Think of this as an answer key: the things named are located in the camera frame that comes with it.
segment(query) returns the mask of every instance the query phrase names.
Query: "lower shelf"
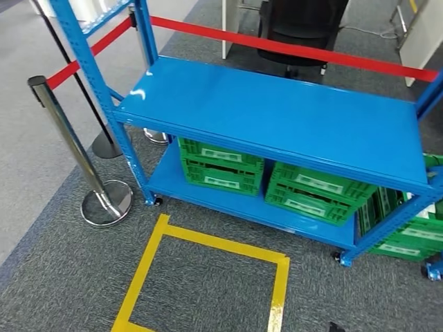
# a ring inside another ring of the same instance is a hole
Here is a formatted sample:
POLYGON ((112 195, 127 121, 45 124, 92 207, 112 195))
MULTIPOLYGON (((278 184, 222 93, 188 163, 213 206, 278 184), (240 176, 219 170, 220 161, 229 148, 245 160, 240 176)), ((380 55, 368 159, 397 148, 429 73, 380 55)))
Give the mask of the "lower shelf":
POLYGON ((340 248, 353 248, 355 217, 336 227, 265 203, 264 193, 246 196, 186 182, 177 142, 169 145, 149 181, 149 190, 340 248))

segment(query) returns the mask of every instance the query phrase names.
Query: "shelf top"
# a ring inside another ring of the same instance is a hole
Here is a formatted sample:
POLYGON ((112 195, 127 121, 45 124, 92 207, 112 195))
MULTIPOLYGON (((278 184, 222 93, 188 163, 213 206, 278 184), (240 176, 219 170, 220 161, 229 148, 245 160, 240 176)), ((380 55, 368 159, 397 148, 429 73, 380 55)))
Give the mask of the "shelf top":
POLYGON ((355 216, 349 218, 343 226, 337 227, 265 203, 263 192, 258 196, 247 196, 187 183, 183 173, 177 142, 168 147, 149 178, 149 187, 149 190, 158 194, 297 233, 333 246, 354 247, 355 216))
POLYGON ((402 100, 160 57, 118 112, 128 122, 134 116, 202 138, 427 184, 415 107, 402 100))

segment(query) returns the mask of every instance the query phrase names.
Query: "yellow tape square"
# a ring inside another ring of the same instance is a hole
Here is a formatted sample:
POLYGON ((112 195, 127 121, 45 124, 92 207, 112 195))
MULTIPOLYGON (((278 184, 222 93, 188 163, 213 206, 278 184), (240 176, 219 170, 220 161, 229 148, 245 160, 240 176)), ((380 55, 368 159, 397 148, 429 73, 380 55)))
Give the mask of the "yellow tape square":
POLYGON ((283 318, 288 275, 289 274, 289 257, 286 257, 285 254, 280 252, 168 225, 168 220, 169 216, 166 214, 161 214, 158 217, 154 231, 152 233, 140 262, 135 271, 128 293, 126 293, 118 314, 117 314, 112 332, 155 332, 146 327, 131 323, 129 319, 137 302, 138 294, 141 291, 143 282, 146 278, 151 263, 154 260, 154 256, 157 252, 160 241, 162 241, 164 235, 277 264, 267 330, 268 332, 280 332, 283 318))

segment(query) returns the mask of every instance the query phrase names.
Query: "shelf upright post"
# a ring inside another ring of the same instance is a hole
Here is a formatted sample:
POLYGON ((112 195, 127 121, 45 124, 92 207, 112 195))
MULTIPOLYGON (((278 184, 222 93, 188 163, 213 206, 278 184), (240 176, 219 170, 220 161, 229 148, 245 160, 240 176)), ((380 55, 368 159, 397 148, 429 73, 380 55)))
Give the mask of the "shelf upright post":
POLYGON ((422 93, 415 104, 418 121, 424 119, 441 98, 443 98, 443 69, 422 93))
POLYGON ((443 197, 443 166, 432 167, 429 172, 435 174, 429 180, 432 189, 426 194, 413 196, 398 206, 363 237, 355 239, 355 248, 341 252, 335 258, 342 265, 350 266, 353 259, 389 237, 428 206, 441 200, 443 197))
POLYGON ((111 98, 109 89, 100 72, 98 65, 89 48, 86 37, 78 25, 69 0, 50 0, 50 2, 60 27, 73 50, 75 58, 88 79, 103 114, 108 119, 108 123, 117 141, 118 141, 118 144, 120 144, 122 151, 137 179, 138 186, 143 193, 146 203, 149 205, 154 204, 155 196, 148 189, 148 180, 125 130, 123 123, 115 120, 113 113, 115 106, 111 98))
POLYGON ((146 0, 134 0, 134 9, 142 48, 146 55, 148 65, 152 66, 158 59, 158 53, 157 52, 154 32, 150 23, 146 0))

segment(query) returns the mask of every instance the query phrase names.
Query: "black stanchion post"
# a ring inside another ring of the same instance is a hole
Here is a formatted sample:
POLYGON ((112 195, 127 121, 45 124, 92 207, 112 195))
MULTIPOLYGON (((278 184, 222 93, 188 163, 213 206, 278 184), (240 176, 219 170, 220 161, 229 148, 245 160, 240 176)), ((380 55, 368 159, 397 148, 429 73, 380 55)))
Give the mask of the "black stanchion post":
MULTIPOLYGON (((51 21, 49 21, 49 19, 42 9, 42 6, 38 3, 38 1, 32 0, 32 2, 35 5, 35 8, 37 8, 40 16, 42 16, 42 18, 45 21, 45 24, 46 25, 46 27, 48 27, 49 33, 51 33, 54 41, 57 44, 57 47, 58 47, 59 50, 60 50, 60 53, 62 53, 65 61, 66 61, 67 64, 71 63, 71 60, 69 59, 69 55, 66 53, 66 49, 63 47, 59 36, 57 34, 57 32, 55 32, 52 24, 51 24, 51 21)), ((110 159, 121 156, 122 153, 120 147, 118 147, 118 145, 116 144, 115 139, 113 138, 113 135, 112 134, 112 131, 103 122, 103 120, 98 113, 97 109, 91 99, 88 91, 86 91, 86 88, 85 87, 83 82, 82 82, 78 74, 75 73, 74 78, 75 79, 77 84, 78 84, 80 90, 82 90, 88 104, 89 104, 91 109, 92 109, 93 113, 94 114, 94 116, 101 128, 101 133, 100 133, 93 142, 93 152, 97 157, 103 159, 110 159)))
POLYGON ((72 126, 66 118, 44 76, 28 80, 34 95, 49 113, 86 180, 93 190, 88 193, 81 206, 82 216, 90 225, 109 227, 123 220, 132 206, 132 190, 129 185, 112 180, 102 183, 88 157, 72 126))

